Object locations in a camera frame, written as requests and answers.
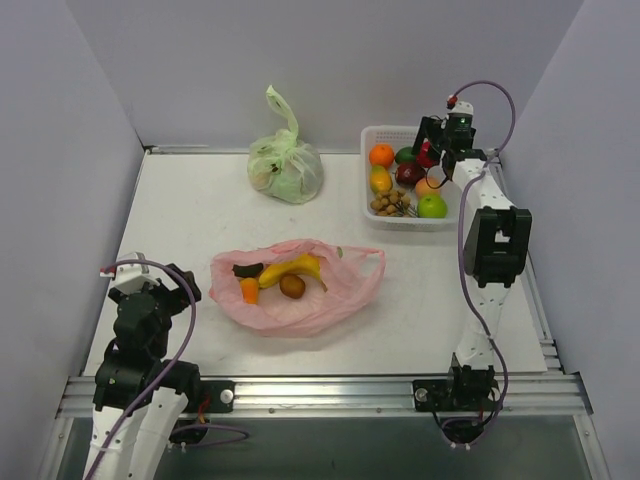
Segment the bright red apple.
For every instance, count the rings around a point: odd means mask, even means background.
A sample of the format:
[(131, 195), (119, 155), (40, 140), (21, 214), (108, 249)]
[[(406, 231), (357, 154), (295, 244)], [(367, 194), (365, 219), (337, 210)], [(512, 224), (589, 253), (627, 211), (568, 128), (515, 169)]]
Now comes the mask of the bright red apple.
[(440, 153), (425, 141), (416, 156), (416, 162), (425, 169), (430, 169), (440, 163)]

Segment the green apple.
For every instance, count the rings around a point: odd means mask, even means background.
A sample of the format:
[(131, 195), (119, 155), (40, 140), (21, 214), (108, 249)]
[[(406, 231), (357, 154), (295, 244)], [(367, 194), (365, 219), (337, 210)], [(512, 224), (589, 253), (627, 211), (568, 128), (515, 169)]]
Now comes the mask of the green apple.
[(437, 194), (428, 194), (420, 198), (416, 210), (419, 218), (443, 219), (448, 214), (445, 200)]

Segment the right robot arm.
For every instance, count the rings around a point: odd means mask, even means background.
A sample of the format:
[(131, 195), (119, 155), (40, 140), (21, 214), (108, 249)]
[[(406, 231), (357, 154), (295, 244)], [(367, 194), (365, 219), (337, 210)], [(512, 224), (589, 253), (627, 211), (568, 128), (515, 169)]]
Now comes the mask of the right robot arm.
[(446, 402), (456, 409), (484, 405), (498, 388), (495, 365), (506, 364), (496, 334), (504, 302), (525, 268), (532, 227), (530, 211), (505, 196), (487, 155), (472, 147), (471, 120), (471, 114), (453, 111), (444, 119), (423, 119), (430, 154), (461, 189), (458, 268), (469, 316), (443, 385)]

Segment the pink plastic bag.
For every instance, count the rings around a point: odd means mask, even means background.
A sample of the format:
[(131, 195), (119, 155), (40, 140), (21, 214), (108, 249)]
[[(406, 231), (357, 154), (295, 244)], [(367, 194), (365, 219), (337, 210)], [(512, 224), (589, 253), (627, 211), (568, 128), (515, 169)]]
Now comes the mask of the pink plastic bag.
[[(257, 302), (245, 301), (235, 266), (265, 268), (295, 261), (303, 255), (317, 260), (319, 276), (300, 273), (305, 293), (284, 295), (277, 283), (261, 288)], [(237, 324), (263, 336), (313, 336), (371, 303), (386, 268), (385, 252), (376, 248), (337, 246), (314, 239), (296, 239), (257, 250), (220, 253), (210, 263), (209, 296)]]

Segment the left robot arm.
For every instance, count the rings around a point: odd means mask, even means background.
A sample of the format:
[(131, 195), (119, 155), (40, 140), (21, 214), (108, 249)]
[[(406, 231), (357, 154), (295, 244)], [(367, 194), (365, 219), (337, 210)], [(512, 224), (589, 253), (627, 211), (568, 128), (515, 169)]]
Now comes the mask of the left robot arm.
[(330, 156), (303, 205), (254, 192), (242, 155), (144, 161), (96, 360), (93, 479), (152, 472), (202, 371), (310, 376), (406, 371), (427, 330), (447, 246), (367, 231), (360, 160)]

